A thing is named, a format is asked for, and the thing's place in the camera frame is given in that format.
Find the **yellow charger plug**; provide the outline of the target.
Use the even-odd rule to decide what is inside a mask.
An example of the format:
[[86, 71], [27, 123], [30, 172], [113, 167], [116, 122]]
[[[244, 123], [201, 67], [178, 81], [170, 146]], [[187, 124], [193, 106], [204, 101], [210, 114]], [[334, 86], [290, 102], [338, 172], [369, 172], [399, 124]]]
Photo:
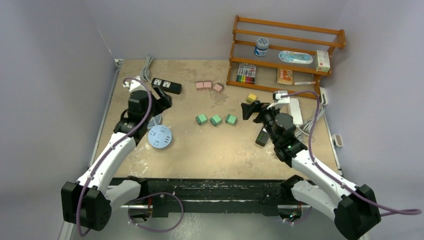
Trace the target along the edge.
[[246, 102], [249, 104], [252, 104], [256, 100], [257, 100], [257, 96], [253, 93], [250, 93], [246, 98]]

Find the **black power strip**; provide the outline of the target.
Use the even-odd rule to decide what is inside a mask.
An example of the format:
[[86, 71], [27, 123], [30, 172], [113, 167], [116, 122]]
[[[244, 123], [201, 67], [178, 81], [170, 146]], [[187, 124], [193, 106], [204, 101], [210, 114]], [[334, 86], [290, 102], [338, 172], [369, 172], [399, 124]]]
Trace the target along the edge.
[[161, 79], [161, 78], [153, 78], [151, 81], [152, 85], [160, 86], [164, 92], [172, 93], [179, 95], [182, 92], [182, 85], [180, 83], [176, 83], [173, 81]]
[[261, 147], [265, 147], [267, 142], [269, 140], [269, 134], [267, 133], [267, 131], [263, 128], [260, 130], [260, 132], [258, 133], [256, 139], [255, 139], [255, 143]]

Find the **green charger plug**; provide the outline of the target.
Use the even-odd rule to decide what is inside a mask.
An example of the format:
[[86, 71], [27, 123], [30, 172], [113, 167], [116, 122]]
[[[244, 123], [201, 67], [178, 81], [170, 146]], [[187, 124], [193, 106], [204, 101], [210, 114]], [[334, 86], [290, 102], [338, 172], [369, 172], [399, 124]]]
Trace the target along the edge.
[[237, 117], [236, 117], [235, 115], [228, 114], [228, 115], [225, 117], [225, 123], [226, 123], [226, 124], [229, 124], [229, 125], [231, 125], [231, 126], [234, 126], [234, 125], [236, 124], [236, 122], [237, 122]]

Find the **round white socket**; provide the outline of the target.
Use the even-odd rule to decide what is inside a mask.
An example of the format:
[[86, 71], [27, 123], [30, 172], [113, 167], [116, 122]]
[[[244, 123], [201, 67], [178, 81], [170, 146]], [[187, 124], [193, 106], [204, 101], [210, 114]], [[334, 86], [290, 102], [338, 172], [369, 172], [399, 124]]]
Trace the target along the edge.
[[156, 149], [167, 148], [173, 139], [172, 132], [165, 125], [155, 125], [148, 131], [148, 142]]

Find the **white power strip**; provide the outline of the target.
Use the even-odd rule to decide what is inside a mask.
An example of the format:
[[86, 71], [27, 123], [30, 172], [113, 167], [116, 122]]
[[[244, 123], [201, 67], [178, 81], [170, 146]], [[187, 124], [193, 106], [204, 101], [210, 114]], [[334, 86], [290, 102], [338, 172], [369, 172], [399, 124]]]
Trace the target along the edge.
[[303, 122], [300, 102], [297, 98], [290, 98], [289, 104], [288, 104], [288, 113], [293, 118], [293, 124], [297, 127], [301, 126]]

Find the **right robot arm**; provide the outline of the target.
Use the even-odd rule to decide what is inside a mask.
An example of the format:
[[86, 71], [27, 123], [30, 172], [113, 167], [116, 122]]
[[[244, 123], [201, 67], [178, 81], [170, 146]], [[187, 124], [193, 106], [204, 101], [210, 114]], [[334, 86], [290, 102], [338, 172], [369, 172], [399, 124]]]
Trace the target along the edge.
[[381, 222], [380, 211], [374, 203], [374, 191], [366, 184], [358, 186], [324, 165], [295, 136], [293, 117], [281, 113], [271, 103], [242, 103], [242, 119], [262, 124], [274, 146], [277, 158], [305, 175], [281, 189], [280, 196], [288, 204], [296, 200], [310, 205], [334, 222], [337, 230], [348, 240], [358, 240]]

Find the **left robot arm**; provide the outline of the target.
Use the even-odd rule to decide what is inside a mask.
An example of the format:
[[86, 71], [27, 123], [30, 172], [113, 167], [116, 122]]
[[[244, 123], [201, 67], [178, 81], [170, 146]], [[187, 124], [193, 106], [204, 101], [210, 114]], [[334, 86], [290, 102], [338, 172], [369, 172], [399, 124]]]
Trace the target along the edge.
[[67, 181], [61, 188], [63, 219], [75, 224], [82, 237], [90, 230], [104, 229], [112, 212], [126, 202], [132, 200], [142, 205], [149, 199], [148, 189], [142, 186], [144, 181], [137, 177], [128, 177], [115, 190], [108, 186], [147, 133], [149, 120], [173, 105], [172, 97], [159, 86], [153, 86], [153, 90], [159, 98], [142, 86], [130, 91], [128, 107], [121, 113], [108, 145], [77, 181]]

